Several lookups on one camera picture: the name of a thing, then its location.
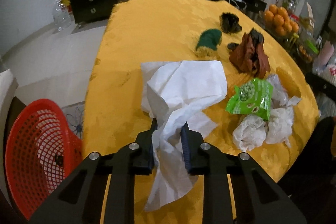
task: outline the crumpled tissue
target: crumpled tissue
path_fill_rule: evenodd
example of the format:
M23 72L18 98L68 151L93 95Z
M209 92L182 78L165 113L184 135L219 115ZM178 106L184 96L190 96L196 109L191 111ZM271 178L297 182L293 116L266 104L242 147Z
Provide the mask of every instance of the crumpled tissue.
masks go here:
M158 126L152 135L157 172L145 206L153 211L192 189L197 177L185 169L180 129L188 121L206 137L217 125L201 111L225 98L227 82L219 61L149 62L141 69L142 109Z
M243 152L263 144L266 138L266 122L254 114L247 115L233 131L233 142Z
M264 141L267 144L285 142L291 147L288 137L292 135L294 123L293 106L301 98L289 99L278 75L270 75L266 80L273 86L269 122L253 114L245 117L233 132L233 142L243 152L261 146Z
M278 75L270 75L267 81L273 86L272 105L268 122L268 133L265 139L267 144L282 143L291 147L288 137L292 135L294 124L294 109L301 98L293 96L288 98L286 90L282 87Z

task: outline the green peas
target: green peas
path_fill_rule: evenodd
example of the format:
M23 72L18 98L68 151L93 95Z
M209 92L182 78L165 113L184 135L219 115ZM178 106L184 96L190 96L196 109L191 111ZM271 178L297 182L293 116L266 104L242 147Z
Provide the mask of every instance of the green peas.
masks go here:
M254 95L254 91L254 85L251 81L242 85L239 89L240 100L244 102L251 99Z

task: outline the brown cloth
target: brown cloth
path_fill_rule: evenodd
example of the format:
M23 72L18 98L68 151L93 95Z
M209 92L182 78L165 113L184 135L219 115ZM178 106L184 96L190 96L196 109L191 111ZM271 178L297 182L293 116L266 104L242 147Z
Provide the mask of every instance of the brown cloth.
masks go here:
M250 72L255 77L264 78L270 72L268 57L264 52L263 44L253 45L250 34L245 33L242 42L230 54L230 62L243 72Z

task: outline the yellow tablecloth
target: yellow tablecloth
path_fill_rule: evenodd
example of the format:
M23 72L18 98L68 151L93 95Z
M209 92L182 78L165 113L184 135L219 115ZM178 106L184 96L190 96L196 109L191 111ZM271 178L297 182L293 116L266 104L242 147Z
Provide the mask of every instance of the yellow tablecloth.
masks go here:
M141 108L142 76L140 64L148 61L197 60L193 52L200 34L219 28L219 15L238 15L243 31L222 34L218 53L228 83L228 95L222 102L204 112L218 127L206 138L221 151L237 155L232 142L239 115L225 111L234 86L251 79L239 73L228 59L226 45L240 43L244 32L253 27L264 35L264 50L271 72L281 73L283 85L290 95L301 94L295 109L291 148L284 143L255 148L252 157L278 181L293 164L307 143L315 125L318 109L315 98L300 69L287 52L261 27L225 1L207 0L130 0L117 5L109 19L90 77L85 100L84 154L98 151L102 155L117 152L148 130L151 119ZM150 193L153 176L135 179L135 223L201 223L203 209L203 177L183 198L158 211L143 211Z

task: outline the metal screw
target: metal screw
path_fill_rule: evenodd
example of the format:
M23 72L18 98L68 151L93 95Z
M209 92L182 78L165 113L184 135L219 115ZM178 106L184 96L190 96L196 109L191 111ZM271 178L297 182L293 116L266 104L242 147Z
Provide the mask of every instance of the metal screw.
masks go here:
M99 158L99 154L97 152L92 152L90 155L89 155L89 158L90 160L96 160Z
M209 145L208 143L202 143L202 144L201 144L201 148L202 148L203 150L209 150L210 147L211 147L211 145Z
M249 160L250 158L250 155L248 153L241 153L239 156L242 160Z
M139 148L139 145L137 143L131 143L128 146L128 148L131 149L131 150L137 150Z

